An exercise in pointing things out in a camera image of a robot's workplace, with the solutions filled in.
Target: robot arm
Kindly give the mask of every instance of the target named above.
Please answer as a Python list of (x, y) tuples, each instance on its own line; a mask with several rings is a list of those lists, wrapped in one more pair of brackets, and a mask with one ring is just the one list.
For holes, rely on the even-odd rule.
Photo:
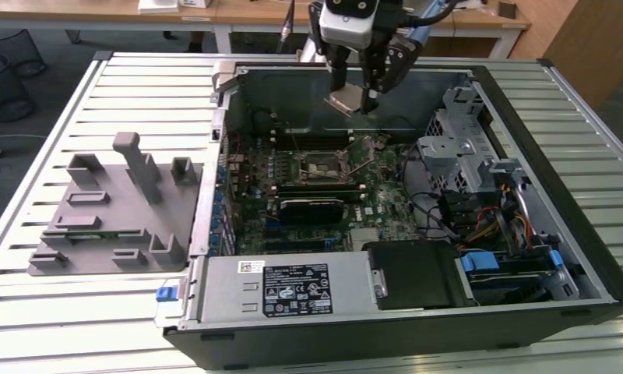
[[(356, 111), (366, 114), (378, 107), (378, 93), (388, 93), (401, 83), (420, 56), (425, 40), (398, 35), (397, 29), (440, 22), (457, 2), (450, 0), (446, 8), (428, 18), (410, 16), (402, 0), (326, 0), (325, 4), (309, 4), (310, 38), (317, 53), (326, 57), (332, 73), (328, 102), (345, 114)], [(440, 3), (434, 0), (428, 10)], [(362, 88), (346, 84), (352, 51), (360, 58)]]

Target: black wire basket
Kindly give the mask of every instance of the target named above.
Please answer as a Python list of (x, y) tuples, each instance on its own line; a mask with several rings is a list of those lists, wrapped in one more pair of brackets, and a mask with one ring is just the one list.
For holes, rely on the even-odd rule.
[(0, 29), (0, 55), (9, 58), (20, 77), (36, 76), (45, 71), (44, 59), (28, 30)]
[(0, 55), (0, 122), (13, 122), (35, 110), (35, 101), (11, 69), (9, 58)]

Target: small white box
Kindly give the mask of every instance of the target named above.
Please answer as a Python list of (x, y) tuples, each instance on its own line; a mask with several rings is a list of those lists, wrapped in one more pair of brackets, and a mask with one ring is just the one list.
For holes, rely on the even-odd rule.
[(192, 6), (195, 8), (208, 8), (212, 0), (180, 0), (180, 5)]
[(139, 13), (171, 13), (177, 12), (177, 0), (140, 0)]

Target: motherboard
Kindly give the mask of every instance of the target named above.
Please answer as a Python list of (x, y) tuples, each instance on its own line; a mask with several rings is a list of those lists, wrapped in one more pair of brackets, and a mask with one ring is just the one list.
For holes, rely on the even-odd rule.
[(360, 251), (418, 238), (402, 190), (404, 145), (382, 133), (234, 134), (237, 254)]

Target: slotted metal table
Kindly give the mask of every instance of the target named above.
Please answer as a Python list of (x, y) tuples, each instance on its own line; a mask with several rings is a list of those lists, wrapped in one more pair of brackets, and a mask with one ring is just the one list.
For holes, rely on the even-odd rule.
[[(0, 220), (0, 373), (203, 372), (153, 324), (155, 291), (181, 273), (31, 277), (75, 153), (124, 163), (117, 132), (137, 131), (156, 161), (204, 162), (211, 136), (213, 64), (292, 61), (276, 55), (115, 53), (92, 61)], [(533, 61), (426, 58), (486, 65), (623, 267), (623, 145), (554, 68)], [(509, 149), (504, 135), (498, 135)], [(242, 372), (623, 373), (623, 316), (581, 326), (526, 348), (333, 362)]]

